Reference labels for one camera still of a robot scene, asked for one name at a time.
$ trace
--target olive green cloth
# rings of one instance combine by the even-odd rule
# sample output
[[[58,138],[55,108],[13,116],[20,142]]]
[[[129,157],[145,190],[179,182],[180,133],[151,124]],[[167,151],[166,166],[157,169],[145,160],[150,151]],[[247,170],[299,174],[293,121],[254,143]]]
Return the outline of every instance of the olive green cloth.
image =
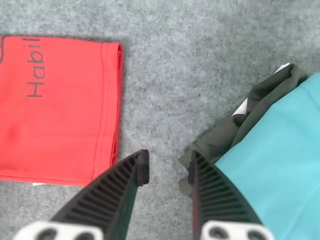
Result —
[[[235,114],[217,124],[179,158],[180,163],[188,169],[193,150],[197,150],[212,163],[216,163],[248,134],[273,103],[307,78],[308,74],[304,70],[295,64],[290,64],[256,85],[247,96],[246,114]],[[192,192],[187,179],[184,177],[179,181],[183,195],[190,195]]]

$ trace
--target gray carpet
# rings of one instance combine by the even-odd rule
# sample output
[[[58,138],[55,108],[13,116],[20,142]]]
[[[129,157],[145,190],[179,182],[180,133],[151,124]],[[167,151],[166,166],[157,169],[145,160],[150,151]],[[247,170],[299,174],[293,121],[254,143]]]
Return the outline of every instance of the gray carpet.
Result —
[[[178,157],[281,64],[320,70],[319,8],[311,0],[1,0],[0,34],[123,43],[120,157],[141,148],[151,157],[127,239],[190,240]],[[0,239],[49,219],[79,190],[1,181]]]

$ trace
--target teal cloth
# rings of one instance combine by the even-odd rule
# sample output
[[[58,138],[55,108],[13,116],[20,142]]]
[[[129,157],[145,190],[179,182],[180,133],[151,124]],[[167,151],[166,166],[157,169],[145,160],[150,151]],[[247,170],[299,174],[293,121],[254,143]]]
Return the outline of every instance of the teal cloth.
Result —
[[[276,240],[320,239],[320,73],[274,103],[216,166]]]

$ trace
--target red towel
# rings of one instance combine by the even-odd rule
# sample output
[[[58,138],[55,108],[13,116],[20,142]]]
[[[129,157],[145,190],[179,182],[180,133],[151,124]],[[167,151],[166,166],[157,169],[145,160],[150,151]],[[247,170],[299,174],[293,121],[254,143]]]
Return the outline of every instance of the red towel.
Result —
[[[117,158],[119,43],[0,36],[0,180],[85,186]]]

